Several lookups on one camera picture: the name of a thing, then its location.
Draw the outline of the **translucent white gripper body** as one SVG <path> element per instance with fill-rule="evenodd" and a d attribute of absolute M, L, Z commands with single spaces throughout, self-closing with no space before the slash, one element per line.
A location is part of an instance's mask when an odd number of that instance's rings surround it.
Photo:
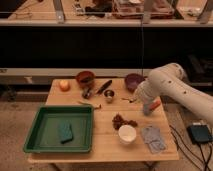
<path fill-rule="evenodd" d="M 147 88 L 147 83 L 145 81 L 140 83 L 133 93 L 134 99 L 137 101 L 141 101 L 143 103 L 147 103 L 149 101 L 149 97 L 147 96 L 147 93 L 145 92 L 146 88 Z"/>

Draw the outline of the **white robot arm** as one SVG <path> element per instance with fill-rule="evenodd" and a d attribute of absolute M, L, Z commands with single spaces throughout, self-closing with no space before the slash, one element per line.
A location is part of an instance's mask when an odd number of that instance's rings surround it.
<path fill-rule="evenodd" d="M 152 69 L 137 86 L 134 98 L 148 105 L 161 94 L 169 96 L 213 126 L 213 96 L 184 83 L 184 76 L 184 69 L 177 63 Z"/>

